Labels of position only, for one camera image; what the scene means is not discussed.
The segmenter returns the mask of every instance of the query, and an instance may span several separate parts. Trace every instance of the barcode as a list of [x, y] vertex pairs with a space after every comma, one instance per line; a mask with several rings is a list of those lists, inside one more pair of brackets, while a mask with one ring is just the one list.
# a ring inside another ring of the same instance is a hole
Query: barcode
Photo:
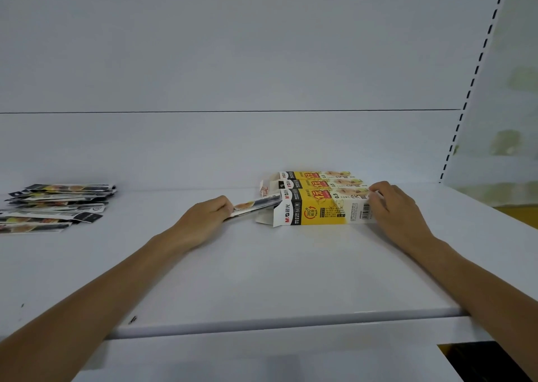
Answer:
[[360, 211], [360, 219], [370, 219], [370, 204], [365, 203]]

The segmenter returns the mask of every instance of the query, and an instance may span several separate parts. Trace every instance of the black horizontal line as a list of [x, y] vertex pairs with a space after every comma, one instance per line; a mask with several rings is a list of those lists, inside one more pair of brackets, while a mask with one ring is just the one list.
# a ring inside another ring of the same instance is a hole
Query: black horizontal line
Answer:
[[455, 111], [459, 108], [392, 108], [387, 110], [209, 110], [209, 111], [34, 111], [0, 112], [0, 114], [177, 114], [177, 113], [327, 113], [350, 111]]

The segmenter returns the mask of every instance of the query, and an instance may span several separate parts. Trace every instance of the stack of packets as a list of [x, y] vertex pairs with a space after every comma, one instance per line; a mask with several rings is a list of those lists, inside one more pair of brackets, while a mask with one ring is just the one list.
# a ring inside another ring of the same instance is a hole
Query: stack of packets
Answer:
[[111, 184], [34, 184], [12, 192], [0, 209], [0, 233], [61, 232], [103, 215], [116, 192]]
[[371, 223], [368, 185], [350, 172], [279, 172], [260, 185], [263, 197], [279, 195], [275, 208], [263, 209], [256, 222], [268, 225]]

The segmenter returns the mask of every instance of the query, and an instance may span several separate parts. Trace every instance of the white table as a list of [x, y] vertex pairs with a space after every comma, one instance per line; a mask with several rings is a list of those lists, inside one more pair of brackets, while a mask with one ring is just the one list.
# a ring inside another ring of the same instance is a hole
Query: white table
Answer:
[[[401, 187], [436, 236], [538, 298], [537, 230], [439, 184]], [[2, 236], [0, 335], [120, 262], [195, 202], [220, 194], [239, 202], [253, 193], [120, 192], [94, 224]], [[173, 268], [90, 366], [488, 338], [376, 225], [271, 228], [245, 217]]]

